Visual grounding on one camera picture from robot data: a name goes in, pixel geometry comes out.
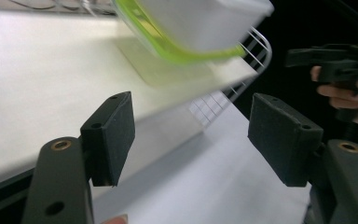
green lid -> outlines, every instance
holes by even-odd
[[[146,45],[156,54],[173,63],[198,63],[211,60],[223,60],[234,56],[243,57],[245,50],[241,44],[231,49],[194,52],[182,49],[175,45],[160,29],[150,20],[136,0],[116,0],[118,14],[130,28],[135,29],[138,37],[147,42]]]

translucent plastic box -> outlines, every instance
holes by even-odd
[[[213,51],[238,45],[273,11],[269,0],[137,0],[176,45]]]

wire rack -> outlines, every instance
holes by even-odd
[[[79,14],[81,16],[116,16],[116,6],[111,0],[0,0],[0,10],[19,10],[30,13]],[[247,52],[243,58],[257,76],[269,66],[272,57],[271,45],[255,28],[248,32],[242,47]],[[211,124],[232,102],[247,89],[257,77],[243,80],[221,91],[204,95],[189,104],[189,110],[204,126]]]

